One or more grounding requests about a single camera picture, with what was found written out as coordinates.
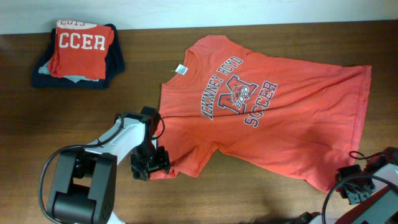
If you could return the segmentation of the red McKinney Boyd t-shirt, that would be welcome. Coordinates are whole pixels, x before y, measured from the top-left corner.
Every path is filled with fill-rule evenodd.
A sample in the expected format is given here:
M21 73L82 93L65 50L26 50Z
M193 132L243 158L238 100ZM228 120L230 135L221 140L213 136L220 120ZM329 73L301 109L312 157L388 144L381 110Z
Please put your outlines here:
M161 87L159 144L171 168L151 179L198 177L216 151L327 192L359 148L372 68L246 49L208 35Z

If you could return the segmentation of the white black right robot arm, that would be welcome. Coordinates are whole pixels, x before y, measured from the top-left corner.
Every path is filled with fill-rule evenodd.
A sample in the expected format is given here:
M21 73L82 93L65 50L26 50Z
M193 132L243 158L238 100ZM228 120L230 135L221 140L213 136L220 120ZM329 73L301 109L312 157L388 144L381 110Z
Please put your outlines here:
M387 147L370 156L351 151L349 156L365 160L365 168L359 165L339 168L336 185L326 195L322 210L305 212L288 224L397 223L397 148ZM328 218L328 202L336 192L354 208L339 218Z

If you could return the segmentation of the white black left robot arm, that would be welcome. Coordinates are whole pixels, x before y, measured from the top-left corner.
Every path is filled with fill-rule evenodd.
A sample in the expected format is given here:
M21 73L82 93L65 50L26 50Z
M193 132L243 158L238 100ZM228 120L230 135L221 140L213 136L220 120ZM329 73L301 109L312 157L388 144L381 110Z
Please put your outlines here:
M169 154L158 145L158 125L164 124L157 109L117 114L113 126L89 144L65 146L47 160L40 175L43 186L50 163L58 157L49 198L39 205L54 223L121 223L113 208L119 163L130 157L133 178L147 181L160 170L169 172Z

